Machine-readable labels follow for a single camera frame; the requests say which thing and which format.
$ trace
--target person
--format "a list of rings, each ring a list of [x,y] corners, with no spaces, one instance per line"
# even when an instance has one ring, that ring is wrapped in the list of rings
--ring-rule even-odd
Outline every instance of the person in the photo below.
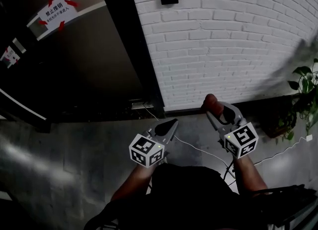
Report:
[[[223,106],[207,95],[202,108],[216,116]],[[145,168],[137,165],[114,193],[111,202],[84,230],[112,225],[118,229],[262,230],[266,223],[253,200],[253,191],[267,186],[251,159],[234,158],[238,192],[220,174],[202,166],[180,167],[168,163]],[[146,195],[152,178],[151,193]]]

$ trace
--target potted plant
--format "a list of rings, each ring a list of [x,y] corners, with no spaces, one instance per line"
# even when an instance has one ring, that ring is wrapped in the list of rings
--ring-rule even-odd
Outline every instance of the potted plant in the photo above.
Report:
[[[298,93],[282,97],[279,104],[276,104],[274,112],[263,118],[262,127],[269,137],[281,136],[282,140],[291,140],[294,136],[293,128],[297,113],[306,121],[307,133],[318,121],[318,72],[314,72],[315,63],[318,63],[318,59],[314,59],[312,68],[303,66],[293,71],[299,75],[299,79],[288,81],[288,84]]]

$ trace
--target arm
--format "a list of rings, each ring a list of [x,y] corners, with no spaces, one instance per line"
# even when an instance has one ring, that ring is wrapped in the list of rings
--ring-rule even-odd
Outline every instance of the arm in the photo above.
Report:
[[[249,156],[246,155],[239,159],[234,158],[234,169],[240,195],[248,196],[249,191],[267,189]]]
[[[127,180],[114,193],[111,201],[132,196],[145,195],[156,166],[157,164],[154,164],[149,168],[145,168],[138,164],[128,176]]]

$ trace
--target sign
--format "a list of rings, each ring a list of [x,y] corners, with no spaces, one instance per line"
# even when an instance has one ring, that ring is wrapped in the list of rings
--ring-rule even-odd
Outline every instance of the sign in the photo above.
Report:
[[[0,61],[4,62],[7,68],[10,68],[12,65],[17,63],[19,59],[20,57],[18,54],[16,54],[15,51],[8,46],[4,54],[1,56]]]
[[[44,24],[49,31],[55,30],[60,27],[61,22],[67,23],[68,21],[76,18],[78,12],[70,0],[53,0],[50,5],[46,5],[38,15],[41,19],[40,24]]]

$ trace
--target gray floor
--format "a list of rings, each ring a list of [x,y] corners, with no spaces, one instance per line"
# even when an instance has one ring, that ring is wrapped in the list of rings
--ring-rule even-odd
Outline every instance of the gray floor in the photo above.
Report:
[[[217,142],[218,135],[205,115],[178,117],[177,136],[229,164],[232,157]],[[128,145],[154,119],[100,123],[56,124],[50,134],[32,127],[0,122],[0,179],[30,215],[45,229],[79,230],[109,202],[135,164]],[[254,162],[306,137],[298,122],[293,141],[271,140],[253,122],[260,136]],[[305,184],[318,190],[317,127],[311,142],[301,140],[293,149],[257,166],[269,187]],[[224,164],[174,139],[167,147],[168,161],[181,166],[202,165],[224,174]],[[227,183],[233,178],[228,175]],[[236,184],[231,188],[237,192]]]

